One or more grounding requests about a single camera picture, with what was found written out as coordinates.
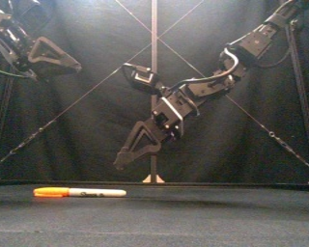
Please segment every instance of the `robotic arm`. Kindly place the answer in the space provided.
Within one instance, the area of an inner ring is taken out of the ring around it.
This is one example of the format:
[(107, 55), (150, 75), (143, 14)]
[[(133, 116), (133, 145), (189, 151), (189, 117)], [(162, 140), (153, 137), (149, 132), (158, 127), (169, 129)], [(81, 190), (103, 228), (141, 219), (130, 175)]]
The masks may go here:
[[(125, 77), (133, 87), (158, 95), (159, 99), (151, 109), (151, 117), (134, 125), (117, 154), (117, 169), (123, 169), (143, 155), (155, 153), (161, 143), (182, 136), (183, 119), (193, 112), (198, 114), (198, 107), (209, 96), (229, 92), (267, 51), (278, 31), (305, 9), (309, 9), (309, 1), (289, 0), (253, 31), (227, 43), (219, 55), (218, 70), (211, 77), (186, 79), (166, 88), (149, 68), (122, 65)], [(143, 138), (147, 144), (137, 149)]]

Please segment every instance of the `cable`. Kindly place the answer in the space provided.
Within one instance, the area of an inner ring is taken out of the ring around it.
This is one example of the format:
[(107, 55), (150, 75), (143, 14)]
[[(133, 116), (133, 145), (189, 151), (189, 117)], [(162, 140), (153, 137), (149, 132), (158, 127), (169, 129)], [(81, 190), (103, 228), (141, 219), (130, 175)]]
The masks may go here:
[(223, 73), (218, 74), (218, 75), (214, 75), (211, 77), (205, 77), (205, 78), (199, 78), (199, 79), (187, 79), (187, 80), (182, 80), (179, 81), (178, 83), (175, 83), (173, 86), (171, 86), (171, 91), (178, 88), (181, 85), (185, 85), (185, 84), (195, 84), (195, 83), (202, 83), (202, 82), (211, 82), (225, 76), (227, 76), (237, 68), (238, 66), (238, 58), (234, 56), (234, 54), (231, 54), (227, 50), (227, 48), (225, 47), (223, 48), (223, 53), (233, 59), (233, 66), (231, 68), (225, 71)]
[(19, 74), (14, 74), (14, 73), (7, 73), (6, 71), (1, 70), (0, 69), (0, 74), (3, 74), (6, 76), (11, 76), (11, 77), (15, 77), (15, 78), (21, 78), (21, 79), (26, 79), (27, 76), (23, 76), (23, 75), (19, 75)]
[(279, 65), (283, 62), (283, 60), (287, 58), (289, 54), (290, 54), (290, 49), (287, 48), (282, 58), (275, 63), (269, 64), (269, 65), (255, 64), (255, 66), (258, 68), (262, 68), (262, 69), (270, 69), (270, 68), (275, 67), (277, 65)]

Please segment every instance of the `black curtain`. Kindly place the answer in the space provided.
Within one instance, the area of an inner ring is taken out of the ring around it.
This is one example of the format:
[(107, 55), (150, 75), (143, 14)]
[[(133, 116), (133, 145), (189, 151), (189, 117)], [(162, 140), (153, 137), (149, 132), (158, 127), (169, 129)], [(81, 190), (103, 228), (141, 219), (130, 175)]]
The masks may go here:
[[(26, 0), (14, 1), (15, 9), (22, 2)], [(0, 157), (85, 92), (93, 91), (0, 165), (0, 177), (141, 181), (149, 174), (147, 157), (123, 171), (115, 170), (113, 161), (134, 123), (149, 118), (150, 96), (130, 87), (119, 70), (111, 72), (127, 61), (150, 67), (150, 0), (51, 0), (41, 4), (47, 21), (34, 27), (31, 35), (54, 41), (82, 64), (82, 71), (47, 81), (13, 82)], [(163, 84), (171, 86), (182, 79), (199, 77), (185, 61), (210, 76), (223, 45), (249, 32), (277, 7), (278, 1), (265, 0), (158, 1), (158, 35), (163, 34), (158, 41), (158, 74)], [(297, 38), (309, 90), (309, 11), (301, 19)], [(281, 32), (261, 63), (278, 61), (286, 49)], [(5, 83), (6, 77), (0, 76), (0, 92)], [(290, 58), (271, 69), (251, 69), (229, 97), (309, 160)], [(158, 153), (158, 174), (165, 181), (309, 180), (309, 168), (227, 97), (209, 98), (199, 111), (199, 117), (185, 120), (182, 138), (166, 143)]]

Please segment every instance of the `sharpie marker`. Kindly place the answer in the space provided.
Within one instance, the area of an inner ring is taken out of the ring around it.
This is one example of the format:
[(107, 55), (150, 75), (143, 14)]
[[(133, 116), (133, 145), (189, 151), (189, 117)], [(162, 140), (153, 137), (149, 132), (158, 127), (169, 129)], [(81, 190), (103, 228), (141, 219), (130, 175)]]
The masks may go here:
[(123, 197), (126, 191), (119, 189), (43, 187), (34, 189), (33, 194), (34, 197)]

